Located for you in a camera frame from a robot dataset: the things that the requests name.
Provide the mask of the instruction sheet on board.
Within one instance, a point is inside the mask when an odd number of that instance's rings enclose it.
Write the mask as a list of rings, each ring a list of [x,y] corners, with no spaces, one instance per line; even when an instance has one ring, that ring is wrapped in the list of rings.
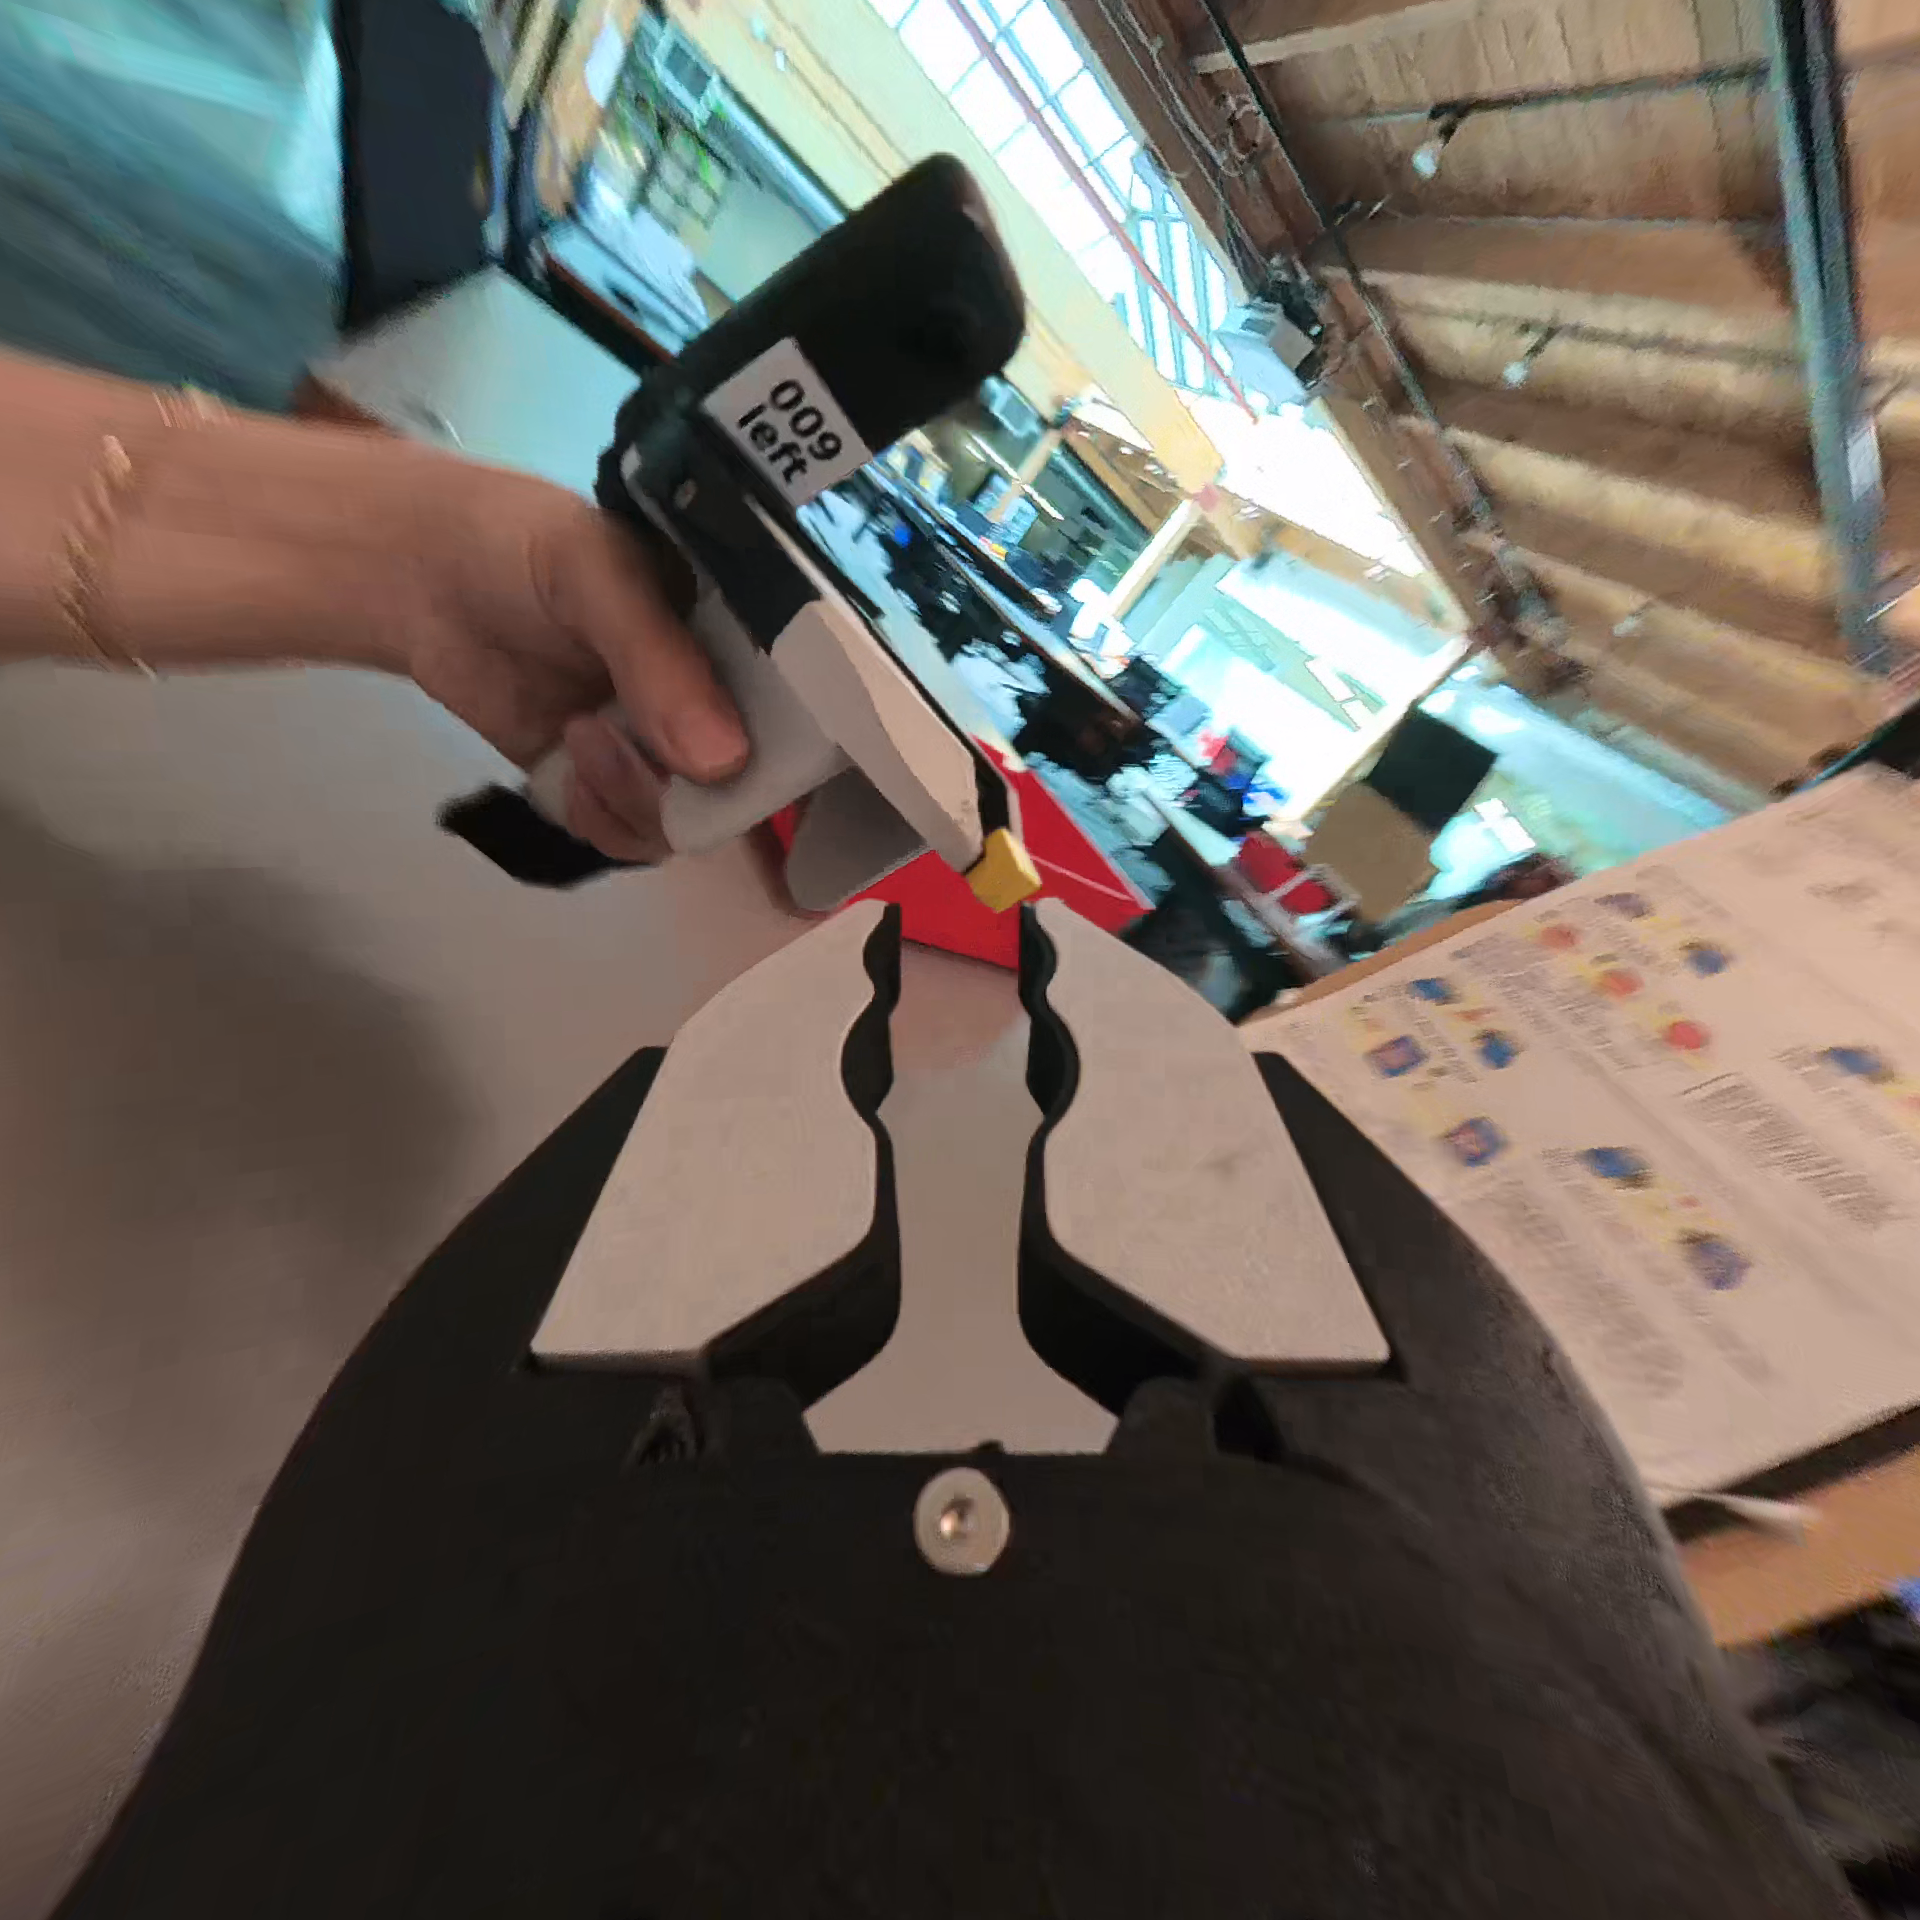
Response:
[[[1780,1092],[1742,947],[1479,907],[1240,1028],[1540,1315],[1723,1645],[1916,1588],[1916,1166]]]

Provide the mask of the red plastic bin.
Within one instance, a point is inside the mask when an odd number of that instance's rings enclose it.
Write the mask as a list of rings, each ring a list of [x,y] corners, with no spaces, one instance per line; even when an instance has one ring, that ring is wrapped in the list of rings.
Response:
[[[1138,924],[1147,911],[1145,893],[1100,851],[1046,782],[995,731],[977,734],[975,742],[1020,803],[1024,847],[1042,877],[1040,893],[1062,897],[1083,921],[1113,934]],[[948,870],[932,852],[918,854],[856,897],[896,904],[904,944],[1007,973],[1020,966],[1018,911],[991,911],[963,876]]]

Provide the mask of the long office desk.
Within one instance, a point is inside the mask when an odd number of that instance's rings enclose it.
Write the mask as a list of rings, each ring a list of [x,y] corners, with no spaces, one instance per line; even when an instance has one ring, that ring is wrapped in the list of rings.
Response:
[[[1282,790],[1270,755],[1147,657],[1102,673],[1042,620],[1054,604],[886,471],[864,480],[890,584],[943,660],[995,655],[1007,742],[1147,897],[1122,934],[1172,968],[1232,960],[1232,1017],[1342,966],[1310,929],[1332,891],[1263,830]]]

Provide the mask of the black office chair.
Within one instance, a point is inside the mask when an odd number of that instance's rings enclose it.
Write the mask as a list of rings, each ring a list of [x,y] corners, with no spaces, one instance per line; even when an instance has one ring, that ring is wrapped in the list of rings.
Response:
[[[474,4],[334,3],[345,331],[489,260],[497,68]]]

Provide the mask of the printed instruction sheet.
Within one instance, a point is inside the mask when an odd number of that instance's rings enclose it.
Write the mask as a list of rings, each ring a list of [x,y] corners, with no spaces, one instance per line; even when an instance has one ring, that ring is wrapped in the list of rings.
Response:
[[[1918,796],[1857,768],[1240,1028],[1505,1273],[1678,1500],[1918,1403]]]

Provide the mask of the person's left hand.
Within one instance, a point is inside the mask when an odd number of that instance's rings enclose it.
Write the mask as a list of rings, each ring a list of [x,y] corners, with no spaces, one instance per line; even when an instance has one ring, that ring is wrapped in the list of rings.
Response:
[[[667,859],[673,776],[724,784],[750,734],[648,543],[532,475],[438,465],[401,657],[524,772],[562,751],[567,831],[619,867]]]

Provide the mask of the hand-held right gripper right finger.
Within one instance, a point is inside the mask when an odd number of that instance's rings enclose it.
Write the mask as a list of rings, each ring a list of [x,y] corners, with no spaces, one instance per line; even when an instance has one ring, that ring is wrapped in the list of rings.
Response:
[[[1153,1382],[1379,1382],[1390,1342],[1236,1028],[1063,901],[1020,910],[1018,1315],[1105,1409]]]

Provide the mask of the grey ceiling heater unit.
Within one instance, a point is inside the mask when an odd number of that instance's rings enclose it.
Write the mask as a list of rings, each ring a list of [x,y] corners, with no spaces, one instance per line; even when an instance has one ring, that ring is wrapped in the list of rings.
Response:
[[[1236,303],[1216,326],[1214,342],[1236,382],[1274,401],[1313,396],[1327,367],[1321,311],[1290,285]]]

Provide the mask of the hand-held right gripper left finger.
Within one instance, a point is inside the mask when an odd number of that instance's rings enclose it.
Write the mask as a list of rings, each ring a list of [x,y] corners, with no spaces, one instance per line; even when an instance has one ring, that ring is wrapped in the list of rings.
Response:
[[[902,1308],[902,916],[854,903],[683,1022],[532,1336],[544,1369],[764,1379],[806,1408]]]

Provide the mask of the white wood-edged table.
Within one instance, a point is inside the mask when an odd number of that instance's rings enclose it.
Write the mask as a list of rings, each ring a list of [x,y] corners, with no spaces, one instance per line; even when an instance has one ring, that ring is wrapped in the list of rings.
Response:
[[[619,407],[706,324],[594,255],[556,255],[540,283],[489,268],[343,341],[298,412],[590,495]]]

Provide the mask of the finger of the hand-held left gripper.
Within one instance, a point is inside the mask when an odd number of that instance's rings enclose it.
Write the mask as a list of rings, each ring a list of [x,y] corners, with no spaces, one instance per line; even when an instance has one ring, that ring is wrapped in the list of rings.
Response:
[[[991,837],[985,761],[871,623],[840,599],[814,599],[771,657],[812,723],[919,840],[952,870],[970,872]]]
[[[918,784],[904,798],[906,808],[856,765],[806,798],[785,854],[785,888],[800,911],[830,913],[924,854],[960,872],[977,861],[971,775],[948,798]]]

